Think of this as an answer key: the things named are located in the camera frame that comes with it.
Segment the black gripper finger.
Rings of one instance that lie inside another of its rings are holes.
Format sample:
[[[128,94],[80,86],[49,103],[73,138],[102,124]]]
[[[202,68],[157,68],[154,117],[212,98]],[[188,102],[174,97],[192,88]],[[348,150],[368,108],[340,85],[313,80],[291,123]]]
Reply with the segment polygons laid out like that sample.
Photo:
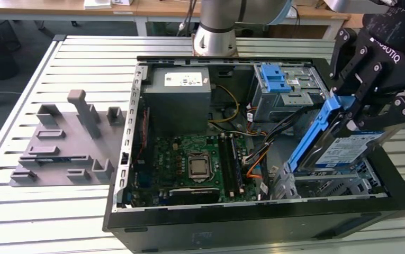
[[[359,114],[353,119],[361,131],[391,131],[405,128],[405,96],[398,96],[388,111],[377,115]]]
[[[336,37],[331,60],[331,79],[335,93],[356,93],[365,82],[371,92],[383,92],[384,52],[365,28],[343,28]]]

